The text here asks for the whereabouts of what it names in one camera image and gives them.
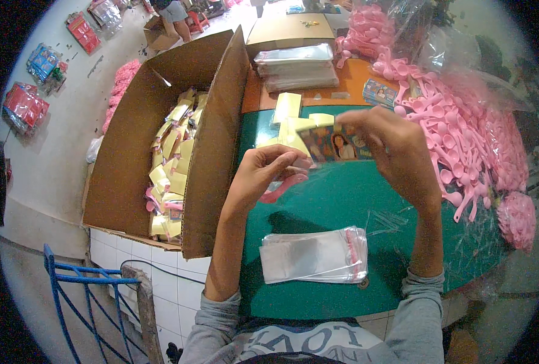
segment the green table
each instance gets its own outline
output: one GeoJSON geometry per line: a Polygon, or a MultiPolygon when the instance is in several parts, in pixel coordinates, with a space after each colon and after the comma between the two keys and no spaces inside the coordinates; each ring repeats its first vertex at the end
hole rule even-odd
{"type": "MultiPolygon", "coordinates": [[[[310,113],[337,115],[361,106],[307,106],[310,113]]],[[[270,127],[273,110],[243,115],[239,158],[258,142],[275,137],[270,127]]],[[[401,279],[409,264],[417,214],[377,172],[373,161],[330,163],[311,171],[309,180],[291,187],[275,204],[258,203],[247,219],[240,279],[245,315],[283,319],[332,319],[368,315],[395,309],[400,301],[401,279]],[[369,286],[290,281],[266,285],[259,247],[267,234],[329,231],[356,225],[364,228],[368,211],[387,211],[408,220],[400,232],[378,234],[368,239],[369,286]]],[[[445,291],[484,274],[505,256],[494,209],[479,203],[476,221],[453,219],[455,208],[442,207],[444,227],[445,291]]],[[[367,233],[380,229],[370,219],[367,233]]]]}

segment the cardboard box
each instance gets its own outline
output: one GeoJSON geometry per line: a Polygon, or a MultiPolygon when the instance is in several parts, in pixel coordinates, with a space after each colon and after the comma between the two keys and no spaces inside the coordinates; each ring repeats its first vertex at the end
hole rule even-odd
{"type": "Polygon", "coordinates": [[[149,238],[144,194],[150,145],[177,97],[211,85],[203,109],[184,201],[183,256],[210,256],[236,167],[240,112],[249,62],[241,26],[171,49],[142,64],[118,105],[95,162],[84,224],[165,249],[149,238]]]}
{"type": "Polygon", "coordinates": [[[173,37],[166,33],[160,16],[153,16],[144,25],[144,36],[149,47],[155,51],[167,51],[180,39],[177,33],[173,37]]]}
{"type": "Polygon", "coordinates": [[[289,14],[257,19],[246,42],[251,62],[261,51],[328,43],[334,50],[334,33],[324,14],[289,14]],[[318,22],[308,28],[302,22],[318,22]]]}

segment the red package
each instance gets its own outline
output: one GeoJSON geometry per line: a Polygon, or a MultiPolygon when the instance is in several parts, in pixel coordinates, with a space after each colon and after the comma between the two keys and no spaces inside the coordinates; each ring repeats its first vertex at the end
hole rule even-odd
{"type": "Polygon", "coordinates": [[[101,43],[93,29],[84,19],[83,12],[80,12],[79,15],[70,22],[68,29],[73,36],[76,37],[77,42],[84,48],[87,54],[92,53],[92,51],[101,43]]]}
{"type": "Polygon", "coordinates": [[[7,92],[3,105],[30,127],[35,124],[40,125],[43,117],[47,114],[49,104],[35,95],[36,86],[29,84],[25,84],[25,86],[28,91],[23,90],[18,83],[15,83],[7,92]]]}

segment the stack of cards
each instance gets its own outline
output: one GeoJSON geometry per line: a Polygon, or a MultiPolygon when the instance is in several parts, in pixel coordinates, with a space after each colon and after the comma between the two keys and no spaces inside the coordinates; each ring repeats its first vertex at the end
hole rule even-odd
{"type": "Polygon", "coordinates": [[[364,84],[363,98],[373,105],[380,105],[393,110],[397,91],[373,79],[368,79],[364,84]]]}

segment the black cable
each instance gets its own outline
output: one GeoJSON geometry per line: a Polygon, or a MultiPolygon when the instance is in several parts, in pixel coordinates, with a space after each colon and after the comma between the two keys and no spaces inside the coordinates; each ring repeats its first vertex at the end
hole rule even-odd
{"type": "Polygon", "coordinates": [[[185,280],[188,280],[188,281],[192,281],[192,282],[195,282],[195,283],[200,283],[200,284],[205,284],[205,282],[201,282],[201,281],[198,281],[198,280],[193,280],[192,278],[187,278],[187,277],[183,277],[182,275],[178,275],[178,274],[175,274],[175,273],[171,273],[169,271],[166,271],[162,268],[159,268],[157,266],[155,266],[154,264],[150,263],[149,261],[145,261],[145,260],[139,260],[139,259],[127,259],[125,261],[122,262],[122,264],[120,265],[120,270],[122,270],[122,266],[124,265],[124,263],[128,262],[128,261],[139,261],[141,263],[146,263],[148,264],[149,266],[152,266],[156,269],[158,269],[159,271],[163,271],[164,273],[167,273],[167,274],[170,274],[170,275],[174,275],[175,277],[178,277],[178,278],[183,278],[185,280]]]}

